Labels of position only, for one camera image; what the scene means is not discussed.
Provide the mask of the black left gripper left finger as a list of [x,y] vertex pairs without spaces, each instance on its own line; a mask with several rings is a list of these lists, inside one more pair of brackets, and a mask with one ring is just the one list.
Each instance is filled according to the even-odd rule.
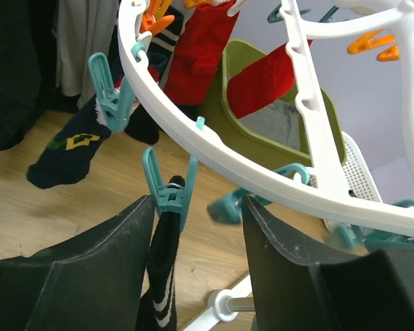
[[154,215],[143,196],[71,239],[0,259],[0,330],[134,330]]

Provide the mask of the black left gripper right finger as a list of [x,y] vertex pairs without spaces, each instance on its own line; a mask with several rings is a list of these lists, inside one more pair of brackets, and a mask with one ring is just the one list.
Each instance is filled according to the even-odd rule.
[[414,330],[414,247],[332,248],[242,201],[260,330]]

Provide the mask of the black white striped sock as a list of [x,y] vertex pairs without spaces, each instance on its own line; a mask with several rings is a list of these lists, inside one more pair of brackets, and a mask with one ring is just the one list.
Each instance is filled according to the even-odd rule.
[[175,261],[180,238],[180,214],[163,212],[152,237],[146,265],[149,286],[142,295],[136,330],[176,330]]

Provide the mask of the navy santa christmas sock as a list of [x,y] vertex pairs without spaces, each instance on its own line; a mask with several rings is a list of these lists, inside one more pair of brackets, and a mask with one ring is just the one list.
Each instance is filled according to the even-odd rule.
[[[120,64],[110,65],[115,87],[124,77]],[[133,113],[124,132],[150,146],[159,140],[157,124],[135,100]],[[27,171],[27,180],[37,188],[78,183],[90,170],[90,162],[111,131],[97,120],[97,100],[94,95],[48,143],[45,150]]]

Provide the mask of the silver white clothes rack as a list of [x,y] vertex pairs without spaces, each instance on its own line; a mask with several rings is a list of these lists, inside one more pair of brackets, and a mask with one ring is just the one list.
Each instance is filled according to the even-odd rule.
[[213,291],[205,309],[181,330],[208,331],[218,323],[229,323],[235,320],[240,312],[255,312],[251,294],[252,285],[250,275],[247,274],[231,288]]

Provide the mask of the teal clothes clip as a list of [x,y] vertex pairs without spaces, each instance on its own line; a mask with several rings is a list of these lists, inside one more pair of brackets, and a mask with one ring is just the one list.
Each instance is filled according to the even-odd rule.
[[128,125],[135,102],[135,93],[126,78],[116,88],[107,57],[102,52],[88,59],[88,70],[96,95],[97,121],[111,132],[122,132]]
[[198,160],[190,156],[185,185],[164,183],[153,147],[147,148],[142,156],[142,165],[150,194],[155,199],[155,209],[160,217],[164,212],[180,215],[179,231],[184,230],[197,176]]
[[[300,163],[285,165],[274,170],[274,172],[284,177],[288,177],[292,174],[298,174],[300,181],[304,185],[308,185],[311,178],[310,172]],[[253,197],[262,205],[270,205],[272,203],[272,201],[257,196],[244,188],[238,188],[233,190],[231,193],[226,194],[222,198],[213,201],[207,206],[207,212],[210,218],[217,223],[229,225],[240,224],[242,220],[242,199],[245,196]]]

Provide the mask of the white perforated plastic basket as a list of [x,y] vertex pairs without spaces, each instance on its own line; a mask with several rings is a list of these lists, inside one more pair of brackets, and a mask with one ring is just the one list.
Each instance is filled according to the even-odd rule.
[[[346,152],[346,158],[340,168],[344,173],[348,188],[353,191],[357,198],[382,203],[382,198],[359,146],[354,139],[345,132],[342,132],[342,143],[342,147],[344,147]],[[311,161],[312,166],[306,167],[310,174],[308,186],[317,188],[317,175],[316,169],[313,167],[313,157],[311,157]],[[339,225],[337,222],[325,219],[322,219],[322,222],[329,233],[334,232]]]

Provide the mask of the grey cloth in bin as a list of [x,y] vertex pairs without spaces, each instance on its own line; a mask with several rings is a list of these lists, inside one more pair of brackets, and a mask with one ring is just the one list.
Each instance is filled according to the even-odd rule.
[[294,102],[281,99],[240,119],[249,130],[268,139],[300,150],[299,120],[301,116]]

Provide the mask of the olive green plastic bin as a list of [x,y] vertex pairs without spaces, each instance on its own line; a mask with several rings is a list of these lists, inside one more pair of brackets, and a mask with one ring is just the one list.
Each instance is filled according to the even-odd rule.
[[219,135],[226,146],[265,168],[276,169],[290,163],[310,166],[311,157],[302,119],[299,120],[301,147],[295,150],[249,130],[238,122],[229,108],[226,91],[228,80],[262,57],[265,54],[261,50],[244,41],[229,41],[197,114],[205,118],[205,124]]

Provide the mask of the black hanging garment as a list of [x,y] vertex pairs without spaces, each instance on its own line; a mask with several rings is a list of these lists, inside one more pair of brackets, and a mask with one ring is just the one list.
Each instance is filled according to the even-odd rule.
[[57,1],[0,0],[0,151],[19,144],[46,110],[76,113],[56,85]]

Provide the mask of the red sock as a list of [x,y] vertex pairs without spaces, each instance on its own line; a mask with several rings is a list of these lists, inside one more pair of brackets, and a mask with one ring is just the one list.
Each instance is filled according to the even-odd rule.
[[174,104],[197,106],[204,102],[238,18],[228,16],[234,4],[234,1],[202,4],[187,20],[175,46],[164,88]]
[[238,119],[284,96],[295,83],[291,58],[283,44],[228,81],[227,100]]

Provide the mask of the grey hanging cloth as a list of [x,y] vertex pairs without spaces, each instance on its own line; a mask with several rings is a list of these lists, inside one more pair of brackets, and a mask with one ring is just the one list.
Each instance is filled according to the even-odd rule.
[[56,86],[67,97],[79,97],[79,108],[95,93],[88,59],[96,52],[108,54],[118,9],[119,2],[111,0],[58,2]]

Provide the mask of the orange clothes clip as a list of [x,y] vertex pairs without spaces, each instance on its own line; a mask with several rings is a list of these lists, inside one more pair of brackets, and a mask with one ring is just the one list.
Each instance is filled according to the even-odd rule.
[[358,54],[388,45],[395,41],[395,37],[392,34],[380,36],[382,32],[383,30],[375,30],[363,34],[348,45],[347,53]]
[[140,25],[140,32],[149,31],[152,35],[160,33],[167,28],[174,20],[173,14],[166,14],[172,0],[150,0],[146,1],[146,11]]

